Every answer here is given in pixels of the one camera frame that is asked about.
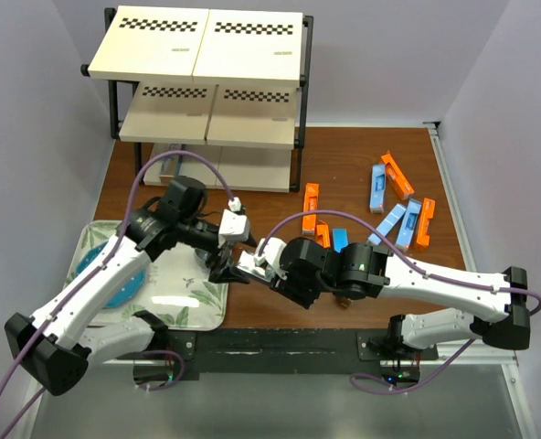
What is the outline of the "silver blue toothpaste box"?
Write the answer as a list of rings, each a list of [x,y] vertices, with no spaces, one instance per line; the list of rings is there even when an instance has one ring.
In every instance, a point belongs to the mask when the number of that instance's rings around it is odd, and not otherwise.
[[[254,254],[250,252],[241,253],[237,263],[237,269],[249,279],[267,286],[271,285],[275,277],[275,273],[270,266],[266,262],[257,265]]]
[[[171,155],[162,161],[159,181],[163,186],[168,185],[178,175],[182,159],[181,155]]]

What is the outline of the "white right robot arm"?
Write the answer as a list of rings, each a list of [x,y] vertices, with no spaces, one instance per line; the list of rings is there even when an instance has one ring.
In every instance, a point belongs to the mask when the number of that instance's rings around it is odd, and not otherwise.
[[[439,305],[437,312],[391,317],[381,345],[395,359],[461,339],[505,350],[530,345],[525,271],[517,267],[471,273],[416,261],[384,246],[354,243],[337,252],[306,238],[271,238],[256,254],[274,274],[272,290],[304,308],[322,293],[351,301],[411,298]]]

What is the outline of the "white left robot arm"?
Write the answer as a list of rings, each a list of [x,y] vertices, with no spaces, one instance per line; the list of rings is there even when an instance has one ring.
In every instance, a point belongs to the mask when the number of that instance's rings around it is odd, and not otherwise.
[[[163,196],[127,212],[102,252],[61,293],[32,316],[14,314],[7,320],[15,363],[59,396],[93,364],[136,352],[148,359],[167,355],[168,327],[146,310],[111,326],[92,328],[90,322],[136,274],[178,243],[207,253],[211,283],[246,283],[231,256],[236,243],[255,243],[245,209],[239,198],[230,197],[215,225],[201,217],[206,203],[201,182],[176,177]]]

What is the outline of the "grey ceramic mug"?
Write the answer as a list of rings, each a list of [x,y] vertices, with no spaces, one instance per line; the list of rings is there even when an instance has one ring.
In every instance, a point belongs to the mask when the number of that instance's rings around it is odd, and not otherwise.
[[[194,249],[196,262],[205,269],[213,269],[220,259],[220,249],[216,248],[212,251],[204,249]]]

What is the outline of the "orange toothpaste box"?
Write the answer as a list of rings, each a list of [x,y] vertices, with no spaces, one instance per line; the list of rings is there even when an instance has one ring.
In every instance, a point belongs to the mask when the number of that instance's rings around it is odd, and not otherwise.
[[[315,234],[320,186],[317,183],[307,183],[305,186],[302,217],[302,234],[312,236]]]
[[[424,198],[419,216],[419,225],[414,242],[414,247],[419,252],[426,251],[430,246],[430,223],[434,218],[436,201],[432,198]]]
[[[322,220],[318,220],[316,223],[315,242],[321,245],[325,249],[330,249],[332,247],[331,232],[330,232],[329,225]]]
[[[385,172],[395,193],[402,200],[407,200],[414,195],[414,188],[398,166],[390,152],[381,156],[381,162],[385,166]]]

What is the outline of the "leaf-patterned white tray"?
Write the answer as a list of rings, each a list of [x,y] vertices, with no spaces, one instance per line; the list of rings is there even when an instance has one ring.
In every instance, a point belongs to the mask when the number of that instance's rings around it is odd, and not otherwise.
[[[91,320],[93,327],[119,323],[140,311],[173,330],[211,331],[222,324],[228,286],[208,281],[208,271],[196,262],[193,249],[178,244],[143,270],[146,277],[137,295],[117,308],[103,307]]]

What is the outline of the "orange toothpaste box left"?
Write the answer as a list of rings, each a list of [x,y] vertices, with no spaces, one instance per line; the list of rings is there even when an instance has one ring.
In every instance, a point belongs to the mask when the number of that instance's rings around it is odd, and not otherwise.
[[[312,236],[315,234],[320,186],[317,183],[307,183],[305,186],[302,217],[302,234]]]

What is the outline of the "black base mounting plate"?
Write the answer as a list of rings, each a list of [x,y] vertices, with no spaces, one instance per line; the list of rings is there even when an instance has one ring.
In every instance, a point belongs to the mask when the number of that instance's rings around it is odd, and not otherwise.
[[[206,373],[377,374],[380,363],[414,364],[439,357],[393,352],[385,329],[219,328],[208,332],[171,330],[167,346],[185,361],[183,378]]]

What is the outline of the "light blue toothpaste box tilted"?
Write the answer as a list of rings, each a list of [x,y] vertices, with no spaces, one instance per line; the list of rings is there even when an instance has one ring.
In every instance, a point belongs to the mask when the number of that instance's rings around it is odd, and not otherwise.
[[[377,226],[377,231],[386,237],[397,225],[403,220],[407,207],[398,203],[388,214],[382,219]]]

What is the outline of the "teal dotted plate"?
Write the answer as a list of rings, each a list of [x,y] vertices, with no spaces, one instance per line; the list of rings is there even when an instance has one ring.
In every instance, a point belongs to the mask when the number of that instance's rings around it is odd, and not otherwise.
[[[87,251],[76,265],[74,276],[77,277],[83,270],[85,270],[102,252],[105,246],[106,242]],[[111,299],[105,304],[104,308],[114,309],[132,300],[143,286],[145,277],[146,270],[141,270],[132,276],[130,280],[111,297]]]

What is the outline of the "blue toothpaste box upper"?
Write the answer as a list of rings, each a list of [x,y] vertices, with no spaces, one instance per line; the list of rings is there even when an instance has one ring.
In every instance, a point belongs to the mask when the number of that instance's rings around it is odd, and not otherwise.
[[[369,200],[371,213],[382,213],[384,211],[386,181],[386,166],[383,164],[372,166]]]

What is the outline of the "blue toothpaste box right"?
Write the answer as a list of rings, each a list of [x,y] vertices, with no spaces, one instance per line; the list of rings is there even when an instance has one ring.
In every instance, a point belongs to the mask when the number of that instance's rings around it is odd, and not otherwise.
[[[406,252],[412,243],[421,209],[422,202],[415,199],[411,199],[406,206],[395,242],[395,246],[403,252]]]

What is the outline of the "orange toothpaste box upper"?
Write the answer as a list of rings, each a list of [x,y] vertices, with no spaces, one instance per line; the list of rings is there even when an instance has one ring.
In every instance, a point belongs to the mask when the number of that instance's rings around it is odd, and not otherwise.
[[[398,166],[390,152],[381,156],[381,162],[385,166],[385,172],[395,193],[402,200],[407,200],[414,195],[414,188]]]

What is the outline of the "orange toothpaste box right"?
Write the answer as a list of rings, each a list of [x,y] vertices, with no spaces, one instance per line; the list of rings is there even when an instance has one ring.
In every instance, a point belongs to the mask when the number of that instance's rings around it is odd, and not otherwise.
[[[419,252],[426,251],[430,246],[430,223],[434,218],[436,201],[432,198],[424,198],[419,216],[419,225],[414,242],[414,247]]]

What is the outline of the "black frame three-tier shelf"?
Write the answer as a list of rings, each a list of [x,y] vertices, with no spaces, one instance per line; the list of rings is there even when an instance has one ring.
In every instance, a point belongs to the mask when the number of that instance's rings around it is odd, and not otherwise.
[[[238,190],[302,184],[313,18],[297,12],[119,5],[84,76],[108,85],[109,133],[207,156]]]

